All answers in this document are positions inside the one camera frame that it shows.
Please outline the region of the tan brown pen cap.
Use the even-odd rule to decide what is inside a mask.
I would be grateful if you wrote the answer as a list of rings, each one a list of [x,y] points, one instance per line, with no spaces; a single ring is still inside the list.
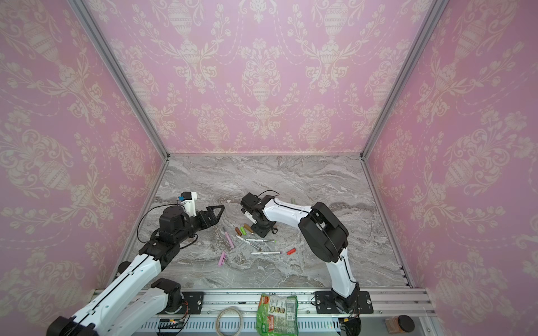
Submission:
[[[250,232],[251,234],[254,234],[254,231],[253,229],[248,225],[248,224],[244,224],[243,225],[243,228],[246,229],[248,232]]]

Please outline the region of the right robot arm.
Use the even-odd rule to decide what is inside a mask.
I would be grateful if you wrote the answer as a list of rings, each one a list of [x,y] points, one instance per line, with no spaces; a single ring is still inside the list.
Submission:
[[[349,231],[326,204],[300,206],[283,202],[278,196],[248,193],[240,205],[253,231],[262,238],[277,223],[298,228],[314,255],[326,263],[337,308],[344,313],[357,309],[360,286],[348,257]]]

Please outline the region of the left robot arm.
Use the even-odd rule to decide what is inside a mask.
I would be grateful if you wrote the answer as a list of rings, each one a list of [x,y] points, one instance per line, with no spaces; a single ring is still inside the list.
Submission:
[[[159,275],[182,250],[184,241],[217,225],[224,210],[223,205],[209,206],[204,211],[187,211],[184,205],[166,207],[158,229],[138,256],[73,316],[57,317],[47,335],[133,335],[161,312],[188,309],[180,284]]]

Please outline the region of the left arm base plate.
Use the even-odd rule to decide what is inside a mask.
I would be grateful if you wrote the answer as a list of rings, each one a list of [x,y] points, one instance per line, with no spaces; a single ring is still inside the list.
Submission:
[[[205,296],[202,291],[187,291],[176,294],[165,293],[164,296],[163,307],[156,312],[157,314],[199,315],[202,312]]]

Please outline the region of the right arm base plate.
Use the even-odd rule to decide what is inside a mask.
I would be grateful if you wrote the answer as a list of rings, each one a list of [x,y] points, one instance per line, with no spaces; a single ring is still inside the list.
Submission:
[[[318,314],[372,314],[374,307],[369,292],[341,298],[333,291],[315,291],[312,303]]]

